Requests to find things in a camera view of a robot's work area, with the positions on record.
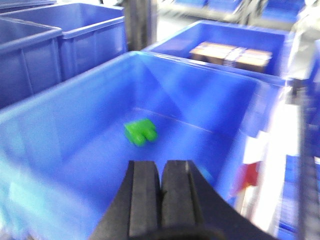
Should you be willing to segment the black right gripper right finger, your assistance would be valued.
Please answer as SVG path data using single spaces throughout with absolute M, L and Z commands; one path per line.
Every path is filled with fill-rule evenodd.
M 204 240 L 272 240 L 236 212 L 190 160 L 169 160 L 162 172 L 161 225 Z

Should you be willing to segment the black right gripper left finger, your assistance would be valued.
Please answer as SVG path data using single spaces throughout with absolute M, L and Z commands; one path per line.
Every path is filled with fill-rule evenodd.
M 123 181 L 90 240 L 136 240 L 161 225 L 160 181 L 153 161 L 129 161 Z

